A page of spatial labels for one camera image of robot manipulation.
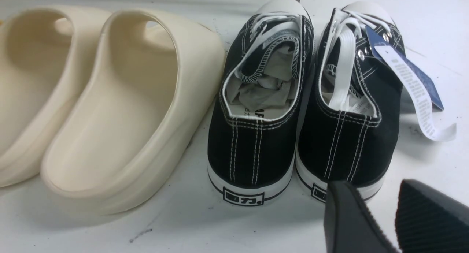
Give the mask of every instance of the hang tag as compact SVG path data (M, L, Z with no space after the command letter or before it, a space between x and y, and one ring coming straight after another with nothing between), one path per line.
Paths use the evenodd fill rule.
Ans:
M379 53L376 51L377 46L390 46L388 42L386 42L381 36L379 36L377 33L374 32L369 26L366 27L366 34L368 36L368 41L370 42L370 47L372 50L373 56L378 59L380 62L386 64L382 57L380 56ZM406 58L402 53L399 51L394 51L401 57L401 59L410 67L410 69L415 73L417 78L420 79L420 81L423 83L425 86L425 89L429 93L430 99L432 100L433 105L438 108L439 110L443 111L444 106L443 103L441 102L441 99L438 95L437 88L435 87L434 82L432 79L426 75L420 68L418 68L414 63L409 61L409 59Z
M456 138L456 123L439 130L432 119L432 101L424 83L414 73L407 62L389 45L374 46L380 58L394 71L409 92L417 113L417 119L423 134L432 141L452 141Z

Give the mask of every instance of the slide sandal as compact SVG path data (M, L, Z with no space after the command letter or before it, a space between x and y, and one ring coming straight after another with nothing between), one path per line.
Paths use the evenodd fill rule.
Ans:
M45 184L78 211L146 201L211 105L224 62L221 39L200 24L164 11L114 13L89 84L44 156Z
M38 7L0 27L0 187L39 173L89 80L110 15L89 7Z

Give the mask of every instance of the white table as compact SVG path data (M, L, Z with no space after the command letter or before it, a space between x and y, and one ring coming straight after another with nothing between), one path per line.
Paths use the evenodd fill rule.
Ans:
M213 27L226 48L247 18L267 0L0 0L0 18L51 3L156 8ZM302 0L316 34L333 7L357 0ZM469 204L469 0L368 0L384 6L404 37L408 57L433 79L445 111L437 126L458 123L452 142L431 142L403 107L400 137L380 192L368 203L397 245L394 215L403 178L414 178ZM0 189L0 252L325 252L324 207L294 178L265 208L237 208L212 192L206 166L211 110L169 181L144 205L102 217L71 217L52 203L39 177Z

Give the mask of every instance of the blue tag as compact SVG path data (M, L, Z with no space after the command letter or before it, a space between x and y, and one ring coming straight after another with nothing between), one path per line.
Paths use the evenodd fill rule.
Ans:
M385 63L385 61L382 59L379 53L377 53L375 46L391 46L389 45L388 42L386 42L381 36L379 36L377 33L374 32L369 26L366 26L366 34L368 36L368 41L370 42L370 48L372 50L373 56L379 60L381 63ZM397 54L404 60L404 62L412 69L412 71L417 75L417 77L420 79L420 81L424 84L425 88L427 89L430 98L432 100L432 103L434 106L436 106L439 110L443 111L443 103L441 102L441 99L438 95L437 88L435 87L434 82L432 79L426 75L420 68L418 68L414 63L409 61L402 53L394 49Z

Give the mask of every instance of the heel logo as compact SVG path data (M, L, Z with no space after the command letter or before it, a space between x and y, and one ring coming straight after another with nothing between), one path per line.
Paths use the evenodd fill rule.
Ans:
M264 203L264 193L260 194L239 194L223 187L223 200L238 206L261 206Z
M313 183L313 187L311 188L311 196L315 198L316 200L325 203L325 194L326 191L317 186L315 183Z

